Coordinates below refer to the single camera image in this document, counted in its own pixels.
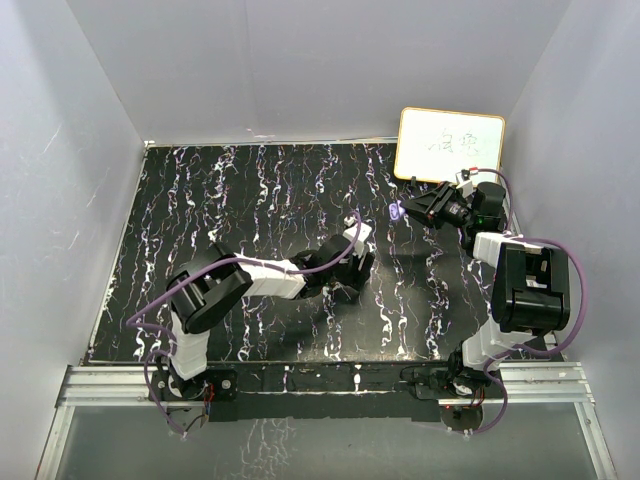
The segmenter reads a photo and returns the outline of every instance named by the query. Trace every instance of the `black marble table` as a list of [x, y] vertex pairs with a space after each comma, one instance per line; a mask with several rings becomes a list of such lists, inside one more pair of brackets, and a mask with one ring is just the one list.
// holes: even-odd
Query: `black marble table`
[[[164, 292], [174, 267], [212, 242], [251, 257], [288, 258], [341, 232], [354, 209], [373, 227], [376, 255], [362, 293], [338, 287], [309, 300], [244, 300], [213, 330], [209, 361], [446, 359], [486, 320], [493, 270], [465, 255], [452, 227], [390, 220], [389, 203], [410, 195], [391, 173], [395, 148], [150, 149], [85, 362], [140, 362], [166, 346], [166, 338], [124, 322]], [[145, 321], [169, 324], [168, 307]]]

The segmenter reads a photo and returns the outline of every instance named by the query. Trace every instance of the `black cable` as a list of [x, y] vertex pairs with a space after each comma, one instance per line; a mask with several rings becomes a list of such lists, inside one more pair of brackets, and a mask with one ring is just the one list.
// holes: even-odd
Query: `black cable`
[[191, 427], [193, 427], [193, 425], [195, 425], [195, 423], [200, 420], [201, 418], [204, 418], [204, 413], [198, 415], [196, 418], [194, 418], [193, 420], [191, 420], [191, 423], [189, 424], [189, 426], [187, 428], [184, 429], [185, 432], [188, 432]]

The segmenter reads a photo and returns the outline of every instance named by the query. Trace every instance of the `purple object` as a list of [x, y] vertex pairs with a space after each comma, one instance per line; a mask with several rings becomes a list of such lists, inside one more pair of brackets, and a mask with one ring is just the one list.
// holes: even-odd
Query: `purple object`
[[391, 220], [393, 221], [400, 220], [400, 218], [402, 218], [404, 214], [405, 214], [405, 209], [402, 208], [402, 206], [400, 205], [400, 202], [394, 202], [389, 205], [389, 215], [391, 216]]

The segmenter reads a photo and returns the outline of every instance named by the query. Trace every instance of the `purple cable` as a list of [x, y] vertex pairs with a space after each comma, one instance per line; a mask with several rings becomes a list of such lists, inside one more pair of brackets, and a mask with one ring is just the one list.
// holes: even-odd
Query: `purple cable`
[[[564, 245], [563, 243], [556, 242], [555, 240], [547, 240], [545, 238], [513, 238], [512, 240], [516, 240], [519, 242], [527, 242], [527, 243], [546, 243], [548, 245], [553, 245], [555, 247], [558, 247], [561, 250], [564, 250], [567, 256], [571, 259], [571, 262], [573, 263], [573, 266], [575, 267], [576, 271], [578, 272], [578, 278], [580, 279], [580, 292], [581, 292], [580, 308], [578, 310], [578, 317], [576, 318], [576, 323], [573, 325], [573, 328], [571, 329], [571, 332], [569, 333], [569, 335], [567, 335], [567, 338], [565, 338], [563, 342], [561, 342], [558, 346], [556, 346], [555, 348], [552, 348], [551, 350], [536, 350], [535, 348], [531, 348], [528, 345], [524, 345], [521, 343], [513, 346], [514, 349], [519, 348], [519, 349], [525, 350], [537, 357], [551, 357], [552, 355], [555, 355], [556, 353], [560, 353], [562, 350], [567, 348], [571, 344], [571, 342], [573, 342], [573, 340], [578, 335], [578, 332], [580, 332], [580, 329], [582, 328], [582, 324], [584, 323], [584, 317], [587, 314], [587, 304], [589, 303], [589, 285], [587, 284], [587, 276], [584, 271], [584, 267], [582, 266], [582, 263], [580, 263], [580, 260], [578, 260], [576, 255], [570, 249], [568, 249], [566, 245]], [[494, 377], [489, 373], [489, 367], [496, 360], [499, 360], [504, 357], [508, 357], [510, 353], [511, 353], [510, 350], [502, 352], [500, 355], [497, 355], [494, 358], [490, 358], [484, 364], [484, 368], [482, 369], [482, 371], [484, 372], [485, 376], [489, 380], [491, 380], [493, 383], [495, 383], [498, 386], [498, 388], [500, 388], [500, 390], [502, 391], [503, 401], [502, 401], [502, 407], [500, 408], [498, 415], [496, 415], [496, 418], [494, 418], [487, 425], [484, 425], [480, 427], [478, 430], [475, 430], [474, 433], [484, 433], [487, 430], [495, 427], [497, 423], [502, 419], [505, 412], [507, 411], [507, 405], [509, 404], [507, 389], [504, 387], [504, 383], [502, 383], [502, 381], [499, 378]]]
[[509, 185], [509, 180], [504, 173], [500, 170], [496, 170], [495, 168], [478, 168], [478, 173], [486, 172], [486, 173], [495, 173], [504, 181], [505, 189], [507, 190], [507, 195], [509, 196], [509, 215], [507, 216], [507, 223], [504, 226], [505, 230], [509, 230], [511, 227], [511, 221], [513, 220], [513, 197], [511, 196], [511, 185]]
[[340, 255], [338, 255], [336, 258], [334, 258], [330, 262], [325, 263], [324, 265], [320, 265], [319, 267], [314, 267], [314, 268], [308, 268], [306, 270], [296, 270], [296, 271], [290, 272], [286, 268], [283, 268], [283, 267], [281, 267], [279, 265], [274, 265], [274, 264], [271, 264], [271, 263], [268, 263], [268, 262], [255, 260], [253, 258], [232, 257], [232, 258], [225, 258], [225, 259], [222, 259], [222, 260], [218, 260], [217, 262], [214, 262], [211, 265], [208, 265], [208, 266], [202, 268], [200, 271], [194, 273], [193, 275], [185, 278], [183, 281], [181, 281], [180, 283], [178, 283], [177, 285], [175, 285], [174, 287], [170, 288], [165, 293], [160, 295], [158, 298], [153, 300], [151, 303], [149, 303], [142, 310], [140, 310], [137, 313], [135, 313], [131, 318], [129, 318], [125, 322], [125, 325], [127, 327], [130, 327], [130, 328], [142, 328], [142, 329], [147, 329], [147, 330], [155, 330], [155, 331], [160, 332], [160, 333], [165, 333], [169, 337], [170, 344], [171, 344], [169, 352], [167, 352], [165, 350], [153, 350], [153, 351], [150, 351], [149, 354], [147, 355], [147, 357], [145, 358], [145, 361], [144, 361], [144, 381], [147, 384], [147, 387], [149, 388], [149, 394], [151, 395], [151, 398], [153, 399], [154, 403], [156, 404], [156, 406], [158, 407], [158, 409], [162, 413], [162, 416], [183, 437], [186, 436], [187, 432], [171, 419], [171, 417], [169, 416], [167, 411], [162, 406], [162, 403], [158, 399], [157, 395], [155, 394], [155, 392], [151, 388], [151, 382], [149, 381], [149, 364], [151, 363], [153, 358], [155, 358], [157, 355], [163, 355], [163, 356], [167, 356], [168, 357], [168, 356], [173, 355], [175, 353], [176, 341], [177, 341], [176, 336], [174, 335], [174, 333], [169, 328], [167, 328], [167, 327], [165, 327], [163, 325], [155, 325], [153, 323], [135, 323], [135, 321], [138, 318], [140, 318], [141, 316], [147, 314], [149, 311], [151, 311], [154, 308], [156, 308], [156, 307], [162, 305], [163, 303], [165, 303], [169, 298], [171, 298], [173, 295], [175, 295], [177, 292], [182, 290], [187, 285], [193, 283], [198, 278], [202, 277], [203, 275], [206, 275], [207, 273], [215, 270], [216, 268], [223, 267], [225, 265], [231, 265], [231, 264], [234, 264], [234, 263], [244, 263], [244, 264], [247, 264], [247, 265], [255, 265], [255, 266], [258, 266], [258, 267], [270, 268], [272, 270], [276, 270], [278, 272], [286, 273], [286, 274], [289, 274], [289, 275], [312, 275], [314, 273], [319, 273], [319, 272], [322, 272], [324, 270], [327, 270], [327, 269], [333, 267], [334, 265], [337, 265], [340, 261], [342, 261], [342, 259], [345, 258], [349, 254], [349, 252], [351, 252], [351, 250], [353, 250], [353, 248], [356, 245], [356, 242], [358, 241], [358, 237], [360, 236], [360, 231], [362, 230], [362, 218], [360, 217], [360, 213], [358, 213], [357, 210], [353, 211], [353, 215], [356, 217], [356, 222], [357, 222], [356, 223], [357, 224], [356, 234], [351, 239], [351, 242], [349, 242], [349, 246], [347, 248], [345, 248], [345, 250]]

